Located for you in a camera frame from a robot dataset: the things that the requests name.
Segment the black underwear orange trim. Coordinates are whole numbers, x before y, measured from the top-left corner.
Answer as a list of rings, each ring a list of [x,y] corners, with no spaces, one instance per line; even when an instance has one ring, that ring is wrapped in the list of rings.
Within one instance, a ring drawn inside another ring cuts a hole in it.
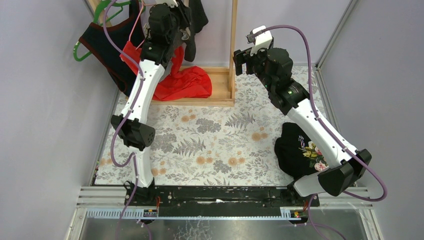
[[[203,27],[209,23],[209,20],[201,0],[185,0],[184,4],[190,10],[190,36],[183,41],[185,44],[184,60],[193,62],[197,51],[195,36],[202,31]]]

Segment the grey striped underwear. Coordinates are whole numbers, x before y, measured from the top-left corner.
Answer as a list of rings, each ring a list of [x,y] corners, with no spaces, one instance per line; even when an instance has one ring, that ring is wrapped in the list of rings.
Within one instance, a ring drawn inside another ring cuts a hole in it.
[[[177,35],[175,36],[175,39],[173,41],[173,46],[172,46],[172,50],[173,50],[172,56],[171,56],[171,58],[170,58],[170,60],[169,60],[169,62],[167,64],[167,66],[165,67],[164,73],[161,76],[159,82],[162,82],[167,76],[170,75],[171,70],[172,70],[172,67],[174,65],[174,63],[172,62],[172,60],[173,60],[174,57],[176,57],[175,50],[177,48],[179,48],[184,43],[184,41],[182,40],[183,36],[184,36],[184,33],[181,32],[181,31],[179,31],[177,33]]]

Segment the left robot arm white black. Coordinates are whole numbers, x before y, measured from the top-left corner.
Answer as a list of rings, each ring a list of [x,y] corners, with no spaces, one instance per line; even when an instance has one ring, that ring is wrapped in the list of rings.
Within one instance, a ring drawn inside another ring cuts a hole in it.
[[[121,138],[131,153],[125,163],[114,164],[123,168],[133,162],[134,187],[149,188],[154,183],[151,173],[150,146],[155,129],[148,126],[148,111],[156,87],[165,77],[165,71],[182,42],[191,37],[191,10],[182,0],[158,0],[149,10],[148,28],[141,44],[140,59],[134,60],[123,50],[119,52],[137,68],[136,78],[128,101],[120,115],[113,115],[115,132],[110,145],[111,157],[117,138]]]

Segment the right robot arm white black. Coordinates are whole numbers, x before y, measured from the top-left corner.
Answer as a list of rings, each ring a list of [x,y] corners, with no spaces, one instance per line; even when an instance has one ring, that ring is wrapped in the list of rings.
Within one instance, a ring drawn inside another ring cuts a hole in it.
[[[372,159],[367,149],[358,150],[329,124],[319,112],[314,112],[310,94],[292,78],[293,61],[282,48],[252,48],[233,53],[235,74],[255,75],[268,92],[270,102],[285,116],[294,121],[323,154],[327,169],[303,176],[292,183],[297,194],[307,197],[326,192],[339,196],[360,179]]]

